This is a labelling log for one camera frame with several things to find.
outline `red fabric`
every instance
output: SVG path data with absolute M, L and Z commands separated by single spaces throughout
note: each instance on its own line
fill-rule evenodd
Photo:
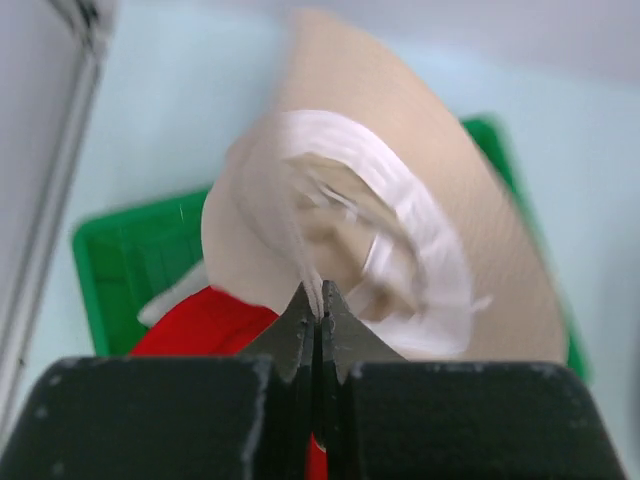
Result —
M 183 300 L 144 336 L 131 355 L 234 355 L 269 327 L 278 315 L 231 295 L 205 288 Z M 327 480 L 327 456 L 311 439 L 308 480 Z

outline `red cloth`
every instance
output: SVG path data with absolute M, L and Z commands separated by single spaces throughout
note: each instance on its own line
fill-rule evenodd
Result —
M 234 355 L 278 315 L 231 295 L 205 288 L 183 300 L 144 336 L 131 355 Z M 311 439 L 307 479 L 326 480 L 327 456 Z

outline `table surface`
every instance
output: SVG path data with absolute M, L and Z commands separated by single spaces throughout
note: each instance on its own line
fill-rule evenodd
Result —
M 89 215 L 212 182 L 268 104 L 284 32 L 197 4 L 126 4 L 104 66 L 18 389 L 93 353 L 70 239 Z M 640 442 L 640 88 L 388 42 L 460 116 L 491 112 L 548 243 L 631 478 Z

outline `green plastic tray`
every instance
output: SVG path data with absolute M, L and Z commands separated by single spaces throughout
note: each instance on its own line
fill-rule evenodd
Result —
M 511 188 L 528 225 L 541 239 L 494 122 L 473 118 L 464 126 Z M 112 213 L 77 229 L 73 252 L 98 355 L 128 353 L 146 332 L 136 318 L 140 309 L 202 258 L 200 216 L 206 193 Z M 567 313 L 566 318 L 572 329 L 571 315 Z M 568 364 L 586 379 L 586 364 L 573 330 Z

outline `white wall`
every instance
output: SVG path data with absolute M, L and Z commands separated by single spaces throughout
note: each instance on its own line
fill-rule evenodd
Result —
M 96 0 L 107 12 L 121 2 Z M 155 0 L 284 14 L 319 5 L 375 33 L 640 85 L 637 0 Z

